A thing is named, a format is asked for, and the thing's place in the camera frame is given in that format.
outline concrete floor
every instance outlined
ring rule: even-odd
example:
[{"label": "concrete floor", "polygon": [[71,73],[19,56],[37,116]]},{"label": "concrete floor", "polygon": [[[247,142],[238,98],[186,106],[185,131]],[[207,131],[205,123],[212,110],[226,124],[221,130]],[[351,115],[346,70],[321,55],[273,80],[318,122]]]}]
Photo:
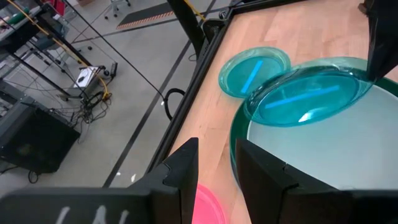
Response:
[{"label": "concrete floor", "polygon": [[[117,31],[116,26],[127,13],[163,2],[165,1],[131,0],[132,6],[121,7],[117,18],[114,18],[110,12],[109,20],[103,17],[109,0],[95,0],[85,7],[77,6],[76,9],[101,34],[109,34]],[[201,12],[206,11],[211,2],[212,0],[192,1]],[[216,0],[211,9],[225,7],[228,3],[229,0]],[[207,18],[217,17],[218,12],[207,16]],[[162,20],[173,18],[175,16],[162,18]],[[150,21],[139,26],[156,22],[159,21]],[[92,123],[88,131],[88,127],[83,126],[82,138],[84,139],[81,143],[76,142],[73,145],[56,173],[43,174],[39,181],[32,185],[27,180],[27,170],[11,170],[0,175],[0,195],[24,187],[102,187],[104,185],[105,187],[127,187],[144,175],[169,125],[164,107],[160,104],[162,100],[154,101],[156,91],[103,40],[84,41],[97,35],[90,28],[87,29],[87,25],[80,18],[74,18],[70,24],[67,39],[70,42],[77,41],[73,44],[75,47],[92,46],[93,50],[84,49],[82,54],[93,65],[110,67],[113,60],[119,63],[118,75],[108,87],[113,94],[112,105],[107,115]],[[163,93],[170,88],[187,89],[196,63],[188,60],[188,57],[194,53],[193,47],[188,44],[188,37],[178,21],[107,35],[106,40],[157,88],[162,87]],[[36,57],[31,57],[27,61],[60,86],[67,87],[72,84],[72,81],[65,74],[60,73],[56,66],[48,67]],[[67,65],[71,73],[76,76],[80,65],[71,58],[67,60]],[[7,79],[28,86],[29,88],[25,88],[16,85],[49,108],[73,108],[78,105],[76,101],[60,101],[57,98],[57,91],[31,89],[53,88],[27,68],[21,68]],[[181,98],[179,95],[172,95],[169,101],[172,114]],[[112,170],[116,176],[109,178]]]}]

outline wooden tabletop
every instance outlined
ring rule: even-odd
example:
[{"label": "wooden tabletop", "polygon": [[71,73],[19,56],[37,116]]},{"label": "wooden tabletop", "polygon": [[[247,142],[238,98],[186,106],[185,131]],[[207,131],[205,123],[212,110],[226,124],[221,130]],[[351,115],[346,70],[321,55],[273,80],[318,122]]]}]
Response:
[{"label": "wooden tabletop", "polygon": [[[242,99],[221,91],[218,74],[243,50],[272,46],[297,65],[320,57],[368,57],[368,19],[363,0],[308,0],[237,15],[214,57],[172,148],[199,138],[199,180],[220,201],[228,223],[250,223],[229,159],[229,129]],[[398,80],[398,69],[387,77]]]}]

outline teal petri dish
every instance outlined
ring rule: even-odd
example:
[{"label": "teal petri dish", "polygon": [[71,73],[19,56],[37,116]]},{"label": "teal petri dish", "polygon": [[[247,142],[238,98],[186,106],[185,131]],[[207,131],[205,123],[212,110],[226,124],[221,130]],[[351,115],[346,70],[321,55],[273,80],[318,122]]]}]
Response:
[{"label": "teal petri dish", "polygon": [[300,126],[333,116],[372,86],[362,69],[335,65],[299,67],[263,83],[244,102],[254,122]]},{"label": "teal petri dish", "polygon": [[246,98],[267,80],[290,70],[289,56],[274,47],[256,47],[229,59],[220,71],[218,83],[228,95]]}]

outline yellow cable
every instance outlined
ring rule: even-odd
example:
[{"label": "yellow cable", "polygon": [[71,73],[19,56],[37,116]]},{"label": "yellow cable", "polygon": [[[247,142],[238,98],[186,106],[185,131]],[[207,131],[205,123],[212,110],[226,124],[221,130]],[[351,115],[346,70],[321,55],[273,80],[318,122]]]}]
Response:
[{"label": "yellow cable", "polygon": [[[9,2],[10,4],[12,4],[15,8],[18,9],[18,11],[20,11],[21,13],[23,13],[23,15],[28,18],[28,20],[31,21],[31,23],[33,23],[33,25],[35,25],[37,28],[39,28],[39,30],[41,30],[45,35],[50,35],[45,29],[43,29],[41,26],[39,26],[32,18],[30,18],[30,16],[28,14],[26,14],[26,12],[24,12],[17,4],[13,3],[11,0],[7,0],[7,2]],[[79,56],[77,56],[76,54],[74,54],[71,50],[69,50],[68,48],[66,48],[62,43],[60,43],[57,39],[52,38],[52,40],[54,40],[54,42],[59,45],[64,51],[69,52],[70,54],[73,54],[76,58],[79,58]],[[88,67],[88,65],[80,60],[79,61],[82,62],[82,64],[86,67]],[[109,92],[108,92],[108,87],[106,86],[105,81],[98,75],[98,72],[95,73],[95,75],[99,78],[99,80],[101,81],[101,83],[104,85],[104,95],[102,97],[102,99],[105,99],[109,96]]]},{"label": "yellow cable", "polygon": [[203,20],[203,22],[206,20],[205,19],[205,17],[202,15],[202,14],[200,14],[200,12],[198,12],[196,9],[195,9],[195,7],[193,7],[193,4],[191,4],[190,2],[189,2],[189,0],[184,0],[185,1],[185,3],[192,9],[192,11],[194,11],[202,20]]}]

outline black metal frame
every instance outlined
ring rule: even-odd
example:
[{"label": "black metal frame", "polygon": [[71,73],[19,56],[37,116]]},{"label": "black metal frame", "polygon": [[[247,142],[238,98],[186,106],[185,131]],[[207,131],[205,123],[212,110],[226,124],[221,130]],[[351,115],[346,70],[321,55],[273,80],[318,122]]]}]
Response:
[{"label": "black metal frame", "polygon": [[224,35],[233,20],[233,17],[237,14],[242,14],[245,12],[282,6],[285,4],[290,4],[300,1],[305,1],[305,0],[258,0],[240,6],[235,5],[229,7],[228,15],[226,16],[226,19],[224,21],[224,27],[222,27],[220,31],[211,40],[209,40],[208,46],[203,46],[203,48],[207,48],[207,51],[204,54],[200,55],[200,58],[198,59],[197,66],[193,74],[191,84],[189,85],[185,93],[185,96],[182,98],[182,101],[179,104],[173,119],[171,120],[169,126],[167,127],[167,130],[163,135],[163,138],[160,141],[160,144],[156,149],[151,162],[148,165],[146,173],[150,172],[153,168],[159,165],[168,156],[174,144],[174,141],[177,138],[180,129],[185,121],[185,118],[187,117],[187,114],[190,111],[191,105],[195,100],[195,97],[200,89],[200,86],[207,74],[207,71],[214,59],[214,56],[217,53],[218,47],[223,41]]}]

